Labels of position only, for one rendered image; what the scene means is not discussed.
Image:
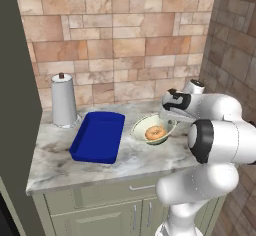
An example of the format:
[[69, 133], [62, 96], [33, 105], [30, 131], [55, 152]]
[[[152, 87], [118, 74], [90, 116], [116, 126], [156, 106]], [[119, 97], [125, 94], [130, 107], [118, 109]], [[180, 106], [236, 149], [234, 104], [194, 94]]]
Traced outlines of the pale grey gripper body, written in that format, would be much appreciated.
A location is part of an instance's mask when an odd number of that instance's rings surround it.
[[159, 117], [163, 120], [176, 120], [180, 122], [193, 123], [197, 119], [196, 105], [191, 105], [185, 110], [171, 107], [170, 109], [161, 106], [159, 111]]

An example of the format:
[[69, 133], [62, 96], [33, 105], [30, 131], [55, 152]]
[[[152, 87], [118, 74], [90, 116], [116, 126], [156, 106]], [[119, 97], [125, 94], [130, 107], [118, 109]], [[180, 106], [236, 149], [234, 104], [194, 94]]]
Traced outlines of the glazed brown donut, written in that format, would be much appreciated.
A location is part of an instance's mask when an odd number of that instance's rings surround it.
[[145, 132], [145, 137], [150, 140], [157, 140], [166, 135], [166, 130], [163, 126], [152, 126]]

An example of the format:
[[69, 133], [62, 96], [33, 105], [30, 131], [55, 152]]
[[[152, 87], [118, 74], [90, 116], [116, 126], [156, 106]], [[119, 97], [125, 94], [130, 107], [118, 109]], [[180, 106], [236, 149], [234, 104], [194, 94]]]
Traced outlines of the pale green bowl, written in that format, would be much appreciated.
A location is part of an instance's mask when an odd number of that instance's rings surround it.
[[[157, 140], [148, 140], [145, 137], [145, 132], [148, 128], [152, 126], [163, 126], [166, 130], [166, 135]], [[138, 140], [140, 142], [145, 142], [149, 145], [158, 145], [167, 140], [167, 138], [173, 132], [176, 126], [177, 122], [175, 120], [166, 121], [161, 119], [158, 114], [150, 114], [135, 123], [131, 130], [131, 135], [135, 140]]]

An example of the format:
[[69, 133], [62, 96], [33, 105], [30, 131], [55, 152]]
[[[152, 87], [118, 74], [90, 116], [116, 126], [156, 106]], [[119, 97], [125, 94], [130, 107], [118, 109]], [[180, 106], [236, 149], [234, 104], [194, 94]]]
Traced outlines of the blue rectangular tray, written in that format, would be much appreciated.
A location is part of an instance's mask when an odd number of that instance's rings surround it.
[[88, 112], [70, 147], [71, 157], [75, 161], [115, 163], [124, 122], [120, 113]]

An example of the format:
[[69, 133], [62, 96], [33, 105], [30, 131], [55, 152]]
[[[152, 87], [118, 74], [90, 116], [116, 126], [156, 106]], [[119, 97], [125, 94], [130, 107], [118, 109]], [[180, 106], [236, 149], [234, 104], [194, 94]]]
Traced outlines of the pale green drawer front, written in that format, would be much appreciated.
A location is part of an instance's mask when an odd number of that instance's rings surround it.
[[155, 185], [157, 176], [142, 177], [135, 180], [124, 180], [116, 183], [87, 186], [73, 191], [74, 206], [76, 208], [86, 208], [100, 204], [119, 202], [130, 199], [142, 198], [155, 194], [155, 188], [130, 191], [129, 185], [133, 187]]

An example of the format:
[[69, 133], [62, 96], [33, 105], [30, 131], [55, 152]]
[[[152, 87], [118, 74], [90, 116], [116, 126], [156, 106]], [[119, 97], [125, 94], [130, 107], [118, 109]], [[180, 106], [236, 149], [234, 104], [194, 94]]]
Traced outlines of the narrow pale green cupboard door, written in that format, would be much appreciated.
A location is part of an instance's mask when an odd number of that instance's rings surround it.
[[[152, 203], [151, 225], [147, 227], [149, 202]], [[164, 206], [156, 197], [143, 200], [140, 236], [155, 236], [158, 227], [167, 218], [168, 207]]]

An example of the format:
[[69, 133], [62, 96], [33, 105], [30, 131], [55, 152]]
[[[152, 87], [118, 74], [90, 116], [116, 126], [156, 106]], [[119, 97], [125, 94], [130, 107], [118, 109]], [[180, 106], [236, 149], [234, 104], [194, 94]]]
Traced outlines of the white paper towel roll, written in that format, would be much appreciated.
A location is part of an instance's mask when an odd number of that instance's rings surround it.
[[76, 126], [81, 117], [77, 114], [73, 78], [60, 72], [51, 78], [52, 119], [60, 128]]

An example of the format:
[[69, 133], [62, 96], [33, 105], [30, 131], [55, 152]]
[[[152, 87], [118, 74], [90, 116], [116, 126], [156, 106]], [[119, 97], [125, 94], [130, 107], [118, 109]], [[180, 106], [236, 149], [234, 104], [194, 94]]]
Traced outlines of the wide pale green cupboard door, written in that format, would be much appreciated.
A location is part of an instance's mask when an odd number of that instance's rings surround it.
[[[137, 205], [133, 230], [133, 205]], [[52, 217], [56, 236], [139, 236], [142, 201], [69, 212]]]

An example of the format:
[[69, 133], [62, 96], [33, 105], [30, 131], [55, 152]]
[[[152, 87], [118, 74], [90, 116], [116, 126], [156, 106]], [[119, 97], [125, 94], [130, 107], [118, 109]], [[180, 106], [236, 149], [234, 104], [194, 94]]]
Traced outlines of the tall dark grey cabinet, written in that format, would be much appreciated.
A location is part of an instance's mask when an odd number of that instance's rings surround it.
[[26, 236], [45, 236], [25, 193], [41, 114], [17, 0], [0, 0], [0, 177]]

